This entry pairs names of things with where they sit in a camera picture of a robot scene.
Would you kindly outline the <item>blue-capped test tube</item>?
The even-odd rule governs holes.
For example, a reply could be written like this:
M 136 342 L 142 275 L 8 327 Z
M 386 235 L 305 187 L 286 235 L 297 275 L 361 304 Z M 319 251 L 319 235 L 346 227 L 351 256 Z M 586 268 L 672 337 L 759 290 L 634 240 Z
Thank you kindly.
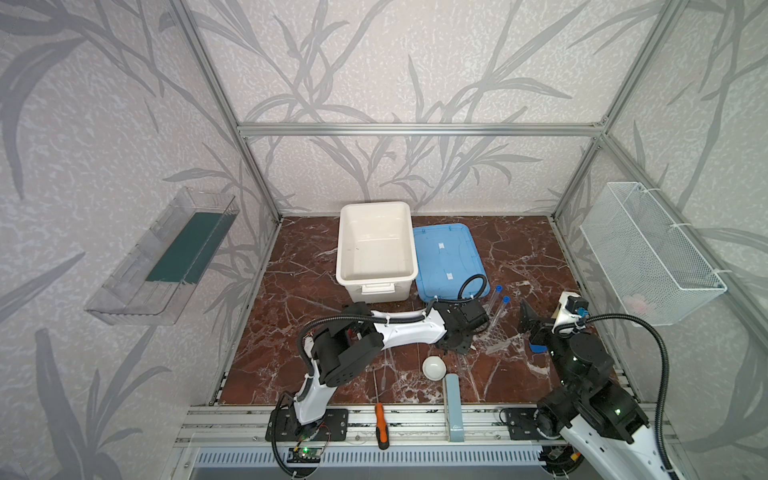
M 502 290 L 503 287 L 501 285 L 496 285 L 491 289 L 490 296 L 485 303 L 485 309 L 489 315 L 493 314 L 495 305 L 501 297 Z
M 510 305 L 511 299 L 509 296 L 504 296 L 501 303 L 499 304 L 496 312 L 494 313 L 493 317 L 493 325 L 498 325 L 499 322 L 505 317 L 509 305 Z

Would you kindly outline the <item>white plastic storage bin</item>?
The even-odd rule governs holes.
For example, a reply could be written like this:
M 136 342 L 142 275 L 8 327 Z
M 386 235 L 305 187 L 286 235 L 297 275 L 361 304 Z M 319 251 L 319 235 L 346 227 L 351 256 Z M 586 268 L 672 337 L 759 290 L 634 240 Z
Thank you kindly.
M 404 301 L 417 274 L 411 209 L 407 203 L 359 203 L 341 209 L 336 280 L 352 301 Z

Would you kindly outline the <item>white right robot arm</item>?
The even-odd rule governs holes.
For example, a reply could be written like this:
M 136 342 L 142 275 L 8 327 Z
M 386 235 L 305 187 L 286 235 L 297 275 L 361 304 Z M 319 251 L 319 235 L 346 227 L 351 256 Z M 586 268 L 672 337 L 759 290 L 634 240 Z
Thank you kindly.
M 604 479 L 681 479 L 663 435 L 664 406 L 670 376 L 663 338 L 647 321 L 626 313 L 592 315 L 588 301 L 573 292 L 561 295 L 553 317 L 520 303 L 519 329 L 534 346 L 546 348 L 560 379 L 559 387 L 537 403 L 535 424 L 547 438 L 562 438 Z M 661 357 L 654 415 L 612 377 L 614 360 L 589 325 L 628 321 L 645 329 Z

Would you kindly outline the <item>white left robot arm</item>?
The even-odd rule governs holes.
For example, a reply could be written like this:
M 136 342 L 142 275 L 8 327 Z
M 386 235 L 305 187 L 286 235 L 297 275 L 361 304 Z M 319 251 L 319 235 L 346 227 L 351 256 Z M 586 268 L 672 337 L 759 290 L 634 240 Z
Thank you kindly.
M 293 417 L 301 427 L 319 423 L 335 391 L 363 373 L 385 350 L 426 344 L 464 355 L 474 336 L 489 323 L 485 308 L 472 298 L 431 300 L 420 310 L 394 313 L 357 302 L 313 320 L 297 338 L 306 375 L 292 401 Z

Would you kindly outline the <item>clear test tube rack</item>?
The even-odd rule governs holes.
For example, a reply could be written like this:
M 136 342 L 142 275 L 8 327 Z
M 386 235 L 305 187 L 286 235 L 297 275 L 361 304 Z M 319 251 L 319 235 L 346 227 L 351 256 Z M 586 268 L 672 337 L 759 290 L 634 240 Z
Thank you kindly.
M 523 350 L 524 341 L 525 337 L 520 333 L 507 334 L 502 328 L 495 327 L 476 336 L 473 348 L 488 356 L 515 356 Z

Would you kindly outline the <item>blue plastic bin lid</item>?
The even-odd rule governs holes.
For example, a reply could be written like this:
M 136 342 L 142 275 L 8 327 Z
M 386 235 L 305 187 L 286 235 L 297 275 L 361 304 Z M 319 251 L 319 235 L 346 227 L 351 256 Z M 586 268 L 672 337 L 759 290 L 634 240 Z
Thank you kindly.
M 485 275 L 478 249 L 469 228 L 461 223 L 413 229 L 418 275 L 416 285 L 422 301 L 456 300 L 464 282 L 475 274 Z

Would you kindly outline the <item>white ceramic bowl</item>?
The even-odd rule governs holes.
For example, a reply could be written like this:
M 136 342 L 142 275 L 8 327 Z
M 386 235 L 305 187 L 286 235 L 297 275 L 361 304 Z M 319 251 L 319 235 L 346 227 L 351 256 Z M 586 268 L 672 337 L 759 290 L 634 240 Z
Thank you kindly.
M 421 370 L 430 381 L 440 381 L 447 374 L 447 366 L 439 356 L 428 356 L 422 362 Z

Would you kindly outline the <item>light blue rectangular block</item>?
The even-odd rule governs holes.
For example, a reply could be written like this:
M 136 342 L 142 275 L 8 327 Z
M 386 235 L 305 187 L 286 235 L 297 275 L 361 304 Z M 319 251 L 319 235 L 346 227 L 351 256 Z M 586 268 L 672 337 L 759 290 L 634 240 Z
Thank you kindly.
M 462 401 L 460 395 L 459 377 L 448 373 L 443 378 L 444 414 L 449 442 L 464 442 Z

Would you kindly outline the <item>green circuit board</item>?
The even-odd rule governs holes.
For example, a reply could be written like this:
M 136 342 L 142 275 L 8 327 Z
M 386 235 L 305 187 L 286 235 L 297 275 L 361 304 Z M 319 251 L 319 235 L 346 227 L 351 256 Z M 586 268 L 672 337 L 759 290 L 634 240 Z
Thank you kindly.
M 324 453 L 323 447 L 293 447 L 288 449 L 288 464 L 319 464 Z

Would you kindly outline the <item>orange handled screwdriver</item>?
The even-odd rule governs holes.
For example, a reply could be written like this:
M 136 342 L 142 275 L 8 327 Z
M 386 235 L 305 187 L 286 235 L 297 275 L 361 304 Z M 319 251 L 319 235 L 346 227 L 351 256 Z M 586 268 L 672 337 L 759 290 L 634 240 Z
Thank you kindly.
M 378 448 L 380 450 L 387 450 L 390 446 L 388 423 L 385 418 L 384 406 L 380 402 L 376 371 L 373 371 L 372 378 L 373 378 L 374 393 L 375 393 L 375 400 L 376 400 L 376 403 L 375 403 L 376 439 L 378 443 Z

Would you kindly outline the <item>clear wall shelf green mat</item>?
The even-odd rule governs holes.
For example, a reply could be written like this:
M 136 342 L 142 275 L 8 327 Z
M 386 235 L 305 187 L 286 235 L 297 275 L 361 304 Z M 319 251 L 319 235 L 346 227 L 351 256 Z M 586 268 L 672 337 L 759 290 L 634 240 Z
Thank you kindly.
M 85 311 L 111 326 L 175 324 L 239 213 L 233 194 L 181 188 Z

